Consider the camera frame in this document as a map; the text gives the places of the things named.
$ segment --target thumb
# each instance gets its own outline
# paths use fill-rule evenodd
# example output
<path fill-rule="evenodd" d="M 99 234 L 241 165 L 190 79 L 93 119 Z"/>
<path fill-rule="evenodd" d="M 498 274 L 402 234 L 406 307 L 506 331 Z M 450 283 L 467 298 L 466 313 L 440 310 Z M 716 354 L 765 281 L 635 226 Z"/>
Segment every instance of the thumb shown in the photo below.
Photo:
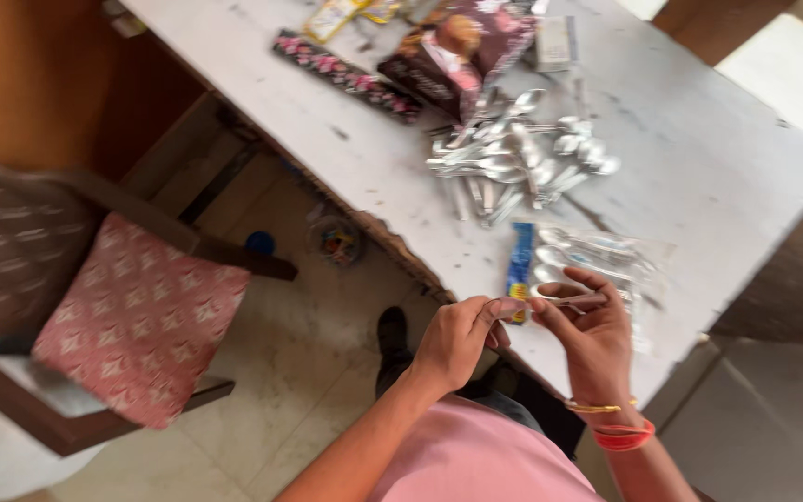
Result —
<path fill-rule="evenodd" d="M 566 349 L 584 336 L 556 305 L 543 298 L 530 298 L 529 303 L 532 305 L 533 318 L 556 335 Z"/>
<path fill-rule="evenodd" d="M 485 340 L 495 321 L 516 314 L 524 308 L 526 308 L 526 302 L 522 300 L 509 297 L 496 298 L 483 305 L 482 310 L 475 316 L 468 336 Z"/>

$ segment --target gold bangle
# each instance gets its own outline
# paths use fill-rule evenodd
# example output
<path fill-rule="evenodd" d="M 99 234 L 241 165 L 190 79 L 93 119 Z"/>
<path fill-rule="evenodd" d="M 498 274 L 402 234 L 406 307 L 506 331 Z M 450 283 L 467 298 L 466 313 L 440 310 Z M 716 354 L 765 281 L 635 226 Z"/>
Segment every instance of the gold bangle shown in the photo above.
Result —
<path fill-rule="evenodd" d="M 613 413 L 621 411 L 622 407 L 619 405 L 605 405 L 605 406 L 589 406 L 589 405 L 579 405 L 575 403 L 572 399 L 565 399 L 563 404 L 566 405 L 566 409 L 569 411 L 573 411 L 575 413 Z M 627 404 L 633 406 L 637 404 L 637 399 L 631 397 L 631 400 L 627 402 Z"/>

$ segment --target wooden chair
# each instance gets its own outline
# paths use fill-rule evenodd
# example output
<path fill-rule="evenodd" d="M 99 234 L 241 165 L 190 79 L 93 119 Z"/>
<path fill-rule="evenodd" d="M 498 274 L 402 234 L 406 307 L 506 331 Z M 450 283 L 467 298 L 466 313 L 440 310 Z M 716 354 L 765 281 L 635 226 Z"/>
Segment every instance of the wooden chair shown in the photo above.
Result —
<path fill-rule="evenodd" d="M 193 257 L 276 279 L 296 277 L 292 264 L 200 235 L 91 172 L 24 174 L 0 166 L 0 336 L 29 333 L 20 336 L 32 338 L 39 333 L 109 211 L 121 213 Z M 234 382 L 218 379 L 198 388 L 184 410 L 227 396 L 233 387 Z M 0 411 L 61 456 L 138 427 L 110 410 L 61 416 L 2 371 Z"/>

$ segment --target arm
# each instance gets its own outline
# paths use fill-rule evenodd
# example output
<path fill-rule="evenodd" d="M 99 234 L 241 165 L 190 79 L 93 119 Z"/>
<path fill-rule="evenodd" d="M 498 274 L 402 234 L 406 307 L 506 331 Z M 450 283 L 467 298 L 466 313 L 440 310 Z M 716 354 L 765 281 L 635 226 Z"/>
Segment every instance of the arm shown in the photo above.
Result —
<path fill-rule="evenodd" d="M 573 399 L 582 405 L 618 405 L 614 413 L 581 414 L 588 427 L 628 425 L 642 427 L 643 417 L 628 404 L 631 398 L 631 322 L 616 286 L 605 277 L 569 267 L 566 276 L 598 291 L 608 303 L 584 315 L 558 309 L 542 298 L 532 298 L 533 319 L 552 331 L 566 349 Z M 573 297 L 587 291 L 568 284 L 541 285 L 549 297 Z M 606 452 L 609 468 L 626 502 L 683 502 L 698 498 L 662 443 L 653 436 L 641 448 Z"/>
<path fill-rule="evenodd" d="M 486 297 L 439 308 L 411 366 L 275 501 L 366 499 L 411 425 L 442 396 L 467 383 L 494 322 L 522 308 L 522 302 Z"/>

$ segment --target blue packet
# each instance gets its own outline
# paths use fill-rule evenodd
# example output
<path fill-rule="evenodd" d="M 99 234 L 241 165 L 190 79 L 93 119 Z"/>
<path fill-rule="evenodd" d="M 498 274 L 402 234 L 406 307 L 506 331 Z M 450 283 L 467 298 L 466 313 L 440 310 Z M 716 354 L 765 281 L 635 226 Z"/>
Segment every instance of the blue packet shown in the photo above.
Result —
<path fill-rule="evenodd" d="M 513 223 L 513 230 L 516 231 L 517 239 L 510 256 L 510 266 L 507 268 L 507 296 L 525 300 L 528 297 L 528 268 L 532 262 L 534 225 Z M 513 316 L 513 324 L 522 324 L 525 321 L 525 310 Z"/>

